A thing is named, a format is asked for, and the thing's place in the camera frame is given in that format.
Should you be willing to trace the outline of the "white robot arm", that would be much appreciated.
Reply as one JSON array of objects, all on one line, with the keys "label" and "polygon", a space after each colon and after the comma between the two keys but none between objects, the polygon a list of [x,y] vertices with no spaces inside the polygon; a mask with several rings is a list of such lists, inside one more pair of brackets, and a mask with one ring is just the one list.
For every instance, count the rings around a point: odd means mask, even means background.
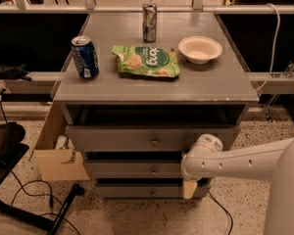
[{"label": "white robot arm", "polygon": [[219,138],[203,134],[183,156],[181,173],[185,199],[202,178],[269,181],[264,235],[294,235],[294,138],[226,151]]}]

